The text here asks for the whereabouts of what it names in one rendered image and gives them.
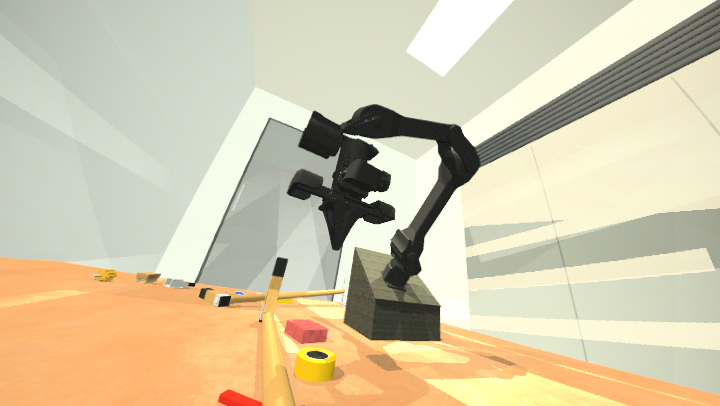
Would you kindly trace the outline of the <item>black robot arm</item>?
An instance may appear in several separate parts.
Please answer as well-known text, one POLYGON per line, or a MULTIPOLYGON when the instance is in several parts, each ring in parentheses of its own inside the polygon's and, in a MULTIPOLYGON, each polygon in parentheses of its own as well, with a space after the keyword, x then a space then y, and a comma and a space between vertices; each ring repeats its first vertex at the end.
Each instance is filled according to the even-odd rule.
POLYGON ((356 160, 342 169, 335 185, 343 180, 364 191, 364 199, 372 191, 386 192, 391 174, 368 163, 379 154, 372 143, 343 133, 372 139, 400 136, 437 142, 441 158, 437 180, 409 227, 397 229, 390 239, 390 254, 394 259, 381 272, 388 287, 406 291, 409 278, 422 270, 419 260, 425 249, 425 237, 455 190, 478 172, 480 157, 456 124, 404 117, 379 104, 358 108, 352 119, 341 125, 313 111, 299 147, 328 159, 335 156, 341 146, 338 161, 356 160))

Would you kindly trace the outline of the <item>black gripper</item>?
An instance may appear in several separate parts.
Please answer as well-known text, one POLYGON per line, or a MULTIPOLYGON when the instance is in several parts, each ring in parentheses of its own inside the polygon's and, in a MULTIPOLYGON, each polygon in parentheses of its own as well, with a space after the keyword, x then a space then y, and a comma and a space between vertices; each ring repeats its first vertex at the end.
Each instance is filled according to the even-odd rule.
POLYGON ((324 214, 332 250, 335 251, 340 250, 358 219, 363 218, 364 221, 377 225, 395 220, 396 211, 392 205, 380 200, 371 204, 363 202, 364 191, 343 180, 338 186, 335 185, 342 169, 355 160, 343 158, 337 162, 331 189, 322 186, 322 176, 302 168, 296 171, 287 189, 289 196, 301 200, 310 198, 311 194, 323 198, 318 209, 324 214))

